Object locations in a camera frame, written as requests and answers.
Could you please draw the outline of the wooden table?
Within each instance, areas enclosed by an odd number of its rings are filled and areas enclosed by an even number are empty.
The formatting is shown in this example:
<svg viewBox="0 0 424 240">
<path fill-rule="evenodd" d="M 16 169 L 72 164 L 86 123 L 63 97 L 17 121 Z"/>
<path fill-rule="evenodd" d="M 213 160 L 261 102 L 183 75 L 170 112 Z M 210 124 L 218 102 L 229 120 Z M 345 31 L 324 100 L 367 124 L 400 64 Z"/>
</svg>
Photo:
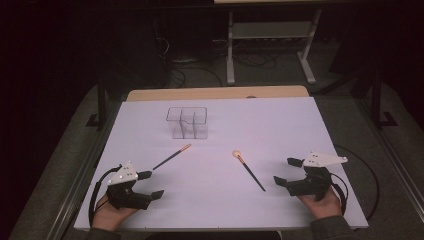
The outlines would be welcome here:
<svg viewBox="0 0 424 240">
<path fill-rule="evenodd" d="M 285 98 L 308 97 L 304 86 L 251 86 L 133 90 L 128 94 L 127 102 L 169 101 L 169 100 L 205 100 L 205 99 L 245 99 L 245 98 Z"/>
</svg>

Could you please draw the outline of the white desk frame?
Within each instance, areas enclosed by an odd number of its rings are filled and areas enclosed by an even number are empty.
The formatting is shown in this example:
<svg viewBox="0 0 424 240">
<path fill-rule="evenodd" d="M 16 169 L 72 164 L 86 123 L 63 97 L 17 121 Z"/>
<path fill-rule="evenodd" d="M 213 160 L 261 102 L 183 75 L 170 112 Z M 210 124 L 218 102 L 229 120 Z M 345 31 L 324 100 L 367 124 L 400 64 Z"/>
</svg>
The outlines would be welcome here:
<svg viewBox="0 0 424 240">
<path fill-rule="evenodd" d="M 229 13 L 226 75 L 229 85 L 235 84 L 235 70 L 233 59 L 233 41 L 248 39 L 289 39 L 301 38 L 305 40 L 302 51 L 297 52 L 299 63 L 308 84 L 315 84 L 316 79 L 308 63 L 308 55 L 318 27 L 322 10 L 317 9 L 310 21 L 289 22 L 253 22 L 237 23 L 233 21 L 233 13 Z"/>
</svg>

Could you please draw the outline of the round-head makeup brush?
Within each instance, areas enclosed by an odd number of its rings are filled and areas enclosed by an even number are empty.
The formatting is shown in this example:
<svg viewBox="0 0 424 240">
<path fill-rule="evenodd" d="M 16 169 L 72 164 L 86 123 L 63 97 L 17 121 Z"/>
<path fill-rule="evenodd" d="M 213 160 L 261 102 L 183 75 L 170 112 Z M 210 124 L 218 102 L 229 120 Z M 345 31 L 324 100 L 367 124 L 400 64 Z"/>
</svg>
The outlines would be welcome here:
<svg viewBox="0 0 424 240">
<path fill-rule="evenodd" d="M 253 171 L 249 168 L 247 163 L 244 161 L 244 159 L 241 155 L 241 152 L 238 151 L 238 150 L 234 150 L 232 152 L 232 155 L 239 160 L 239 162 L 243 165 L 243 167 L 246 169 L 246 171 L 249 173 L 249 175 L 253 178 L 253 180 L 256 182 L 256 184 L 259 186 L 259 188 L 262 191 L 266 192 L 266 189 L 264 188 L 264 186 L 261 184 L 261 182 L 258 180 L 256 175 L 253 173 Z"/>
</svg>

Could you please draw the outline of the metal rail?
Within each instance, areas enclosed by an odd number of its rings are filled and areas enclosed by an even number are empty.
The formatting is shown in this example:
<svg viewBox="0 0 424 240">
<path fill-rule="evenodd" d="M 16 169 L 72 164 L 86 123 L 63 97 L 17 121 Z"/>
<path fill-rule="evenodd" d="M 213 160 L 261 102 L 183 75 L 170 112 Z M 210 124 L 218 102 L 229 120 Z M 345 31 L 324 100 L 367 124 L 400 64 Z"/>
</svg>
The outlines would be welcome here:
<svg viewBox="0 0 424 240">
<path fill-rule="evenodd" d="M 72 222 L 78 215 L 86 193 L 90 188 L 96 166 L 110 135 L 117 112 L 117 109 L 112 109 L 107 113 L 103 125 L 96 127 L 93 138 L 86 144 L 88 149 L 81 161 L 77 163 L 76 173 L 68 178 L 71 186 L 60 205 L 59 212 L 54 218 L 46 240 L 63 240 L 68 229 L 71 228 Z"/>
<path fill-rule="evenodd" d="M 394 147 L 385 132 L 386 128 L 398 127 L 399 124 L 396 122 L 391 113 L 387 111 L 378 113 L 377 118 L 374 118 L 372 109 L 367 105 L 365 100 L 356 99 L 355 104 L 360 110 L 361 115 L 366 119 L 367 124 L 371 127 L 378 143 L 388 156 L 388 159 L 394 168 L 394 172 L 399 178 L 402 188 L 404 189 L 419 218 L 424 223 L 424 193 L 420 190 L 417 182 L 407 170 L 406 165 L 404 164 L 404 158 Z"/>
</svg>

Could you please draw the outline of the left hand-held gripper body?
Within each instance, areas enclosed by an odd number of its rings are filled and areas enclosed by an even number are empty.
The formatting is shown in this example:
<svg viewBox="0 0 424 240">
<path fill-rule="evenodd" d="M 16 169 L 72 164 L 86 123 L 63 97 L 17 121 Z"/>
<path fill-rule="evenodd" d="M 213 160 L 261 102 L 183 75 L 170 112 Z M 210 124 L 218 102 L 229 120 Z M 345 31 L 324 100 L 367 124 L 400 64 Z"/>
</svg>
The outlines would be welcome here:
<svg viewBox="0 0 424 240">
<path fill-rule="evenodd" d="M 139 181 L 137 171 L 131 162 L 121 166 L 108 181 L 106 195 L 109 203 L 117 209 L 132 208 L 146 210 L 151 201 L 146 194 L 136 193 L 133 186 Z"/>
</svg>

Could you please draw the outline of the slim makeup brush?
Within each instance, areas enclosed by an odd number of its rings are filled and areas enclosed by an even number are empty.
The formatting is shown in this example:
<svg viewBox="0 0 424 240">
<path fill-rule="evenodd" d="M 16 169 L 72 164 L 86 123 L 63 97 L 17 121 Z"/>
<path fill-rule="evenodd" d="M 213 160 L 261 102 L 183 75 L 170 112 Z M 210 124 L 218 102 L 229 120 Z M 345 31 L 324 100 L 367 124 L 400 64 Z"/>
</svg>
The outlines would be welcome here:
<svg viewBox="0 0 424 240">
<path fill-rule="evenodd" d="M 173 154 L 171 154 L 170 156 L 168 156 L 166 159 L 164 159 L 163 161 L 161 161 L 159 164 L 157 164 L 155 167 L 153 167 L 152 170 L 154 171 L 154 170 L 158 169 L 159 167 L 161 167 L 162 165 L 164 165 L 165 163 L 167 163 L 171 159 L 175 158 L 176 156 L 178 156 L 179 154 L 181 154 L 182 152 L 184 152 L 185 150 L 187 150 L 191 146 L 192 146 L 192 144 L 187 144 L 187 145 L 183 146 L 181 149 L 179 149 L 178 151 L 174 152 Z"/>
</svg>

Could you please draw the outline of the black metal stand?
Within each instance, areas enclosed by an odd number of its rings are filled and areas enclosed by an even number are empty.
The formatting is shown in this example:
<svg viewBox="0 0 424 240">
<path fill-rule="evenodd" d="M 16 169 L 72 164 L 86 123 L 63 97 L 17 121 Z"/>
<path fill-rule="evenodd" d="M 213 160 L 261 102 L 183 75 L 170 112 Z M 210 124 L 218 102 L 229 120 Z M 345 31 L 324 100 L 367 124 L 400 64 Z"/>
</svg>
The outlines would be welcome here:
<svg viewBox="0 0 424 240">
<path fill-rule="evenodd" d="M 372 74 L 371 84 L 371 120 L 381 130 L 383 127 L 397 126 L 390 112 L 381 111 L 382 79 L 377 70 Z"/>
<path fill-rule="evenodd" d="M 98 131 L 102 130 L 106 122 L 106 89 L 104 78 L 100 76 L 97 81 L 97 112 L 91 114 L 86 126 L 96 127 Z"/>
</svg>

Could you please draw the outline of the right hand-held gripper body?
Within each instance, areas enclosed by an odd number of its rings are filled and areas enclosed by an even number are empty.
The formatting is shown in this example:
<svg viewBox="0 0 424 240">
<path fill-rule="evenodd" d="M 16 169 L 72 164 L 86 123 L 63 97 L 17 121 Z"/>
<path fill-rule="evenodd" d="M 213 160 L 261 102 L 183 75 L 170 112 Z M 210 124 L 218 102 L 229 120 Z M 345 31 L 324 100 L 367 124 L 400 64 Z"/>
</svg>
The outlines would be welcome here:
<svg viewBox="0 0 424 240">
<path fill-rule="evenodd" d="M 343 190 L 332 181 L 332 174 L 327 169 L 333 164 L 346 163 L 346 157 L 329 155 L 319 152 L 311 152 L 304 159 L 301 168 L 305 171 L 303 180 L 287 182 L 286 189 L 291 196 L 314 195 L 317 201 L 324 198 L 325 193 L 330 187 L 334 187 L 340 195 L 342 201 L 348 198 L 348 192 Z"/>
</svg>

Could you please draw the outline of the person's left hand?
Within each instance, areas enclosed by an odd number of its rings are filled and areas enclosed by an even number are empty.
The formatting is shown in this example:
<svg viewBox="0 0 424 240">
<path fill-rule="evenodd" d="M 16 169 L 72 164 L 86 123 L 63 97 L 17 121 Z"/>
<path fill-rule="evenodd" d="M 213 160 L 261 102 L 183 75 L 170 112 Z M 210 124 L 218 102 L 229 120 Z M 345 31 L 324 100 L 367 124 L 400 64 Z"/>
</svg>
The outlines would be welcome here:
<svg viewBox="0 0 424 240">
<path fill-rule="evenodd" d="M 135 214 L 137 209 L 121 208 L 117 209 L 109 203 L 106 195 L 102 196 L 96 204 L 92 228 L 115 231 L 130 216 Z"/>
</svg>

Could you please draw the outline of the clear plastic organizer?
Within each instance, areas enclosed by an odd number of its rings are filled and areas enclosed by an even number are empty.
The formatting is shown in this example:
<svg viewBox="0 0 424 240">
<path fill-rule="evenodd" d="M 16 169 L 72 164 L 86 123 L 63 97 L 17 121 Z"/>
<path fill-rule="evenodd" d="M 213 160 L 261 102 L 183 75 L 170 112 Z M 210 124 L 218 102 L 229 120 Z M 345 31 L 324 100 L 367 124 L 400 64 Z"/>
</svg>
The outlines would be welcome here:
<svg viewBox="0 0 424 240">
<path fill-rule="evenodd" d="M 206 107 L 170 107 L 166 121 L 173 139 L 206 139 L 207 117 Z"/>
</svg>

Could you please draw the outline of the person's right hand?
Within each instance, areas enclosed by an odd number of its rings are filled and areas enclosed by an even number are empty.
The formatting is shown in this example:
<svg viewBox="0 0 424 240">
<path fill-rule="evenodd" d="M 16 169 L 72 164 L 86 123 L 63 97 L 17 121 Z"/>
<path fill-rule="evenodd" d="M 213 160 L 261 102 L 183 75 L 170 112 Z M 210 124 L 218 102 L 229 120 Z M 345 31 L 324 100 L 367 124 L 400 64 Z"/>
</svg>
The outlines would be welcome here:
<svg viewBox="0 0 424 240">
<path fill-rule="evenodd" d="M 329 188 L 320 201 L 316 201 L 313 195 L 298 196 L 298 199 L 306 206 L 316 220 L 341 216 L 341 203 L 334 191 Z"/>
</svg>

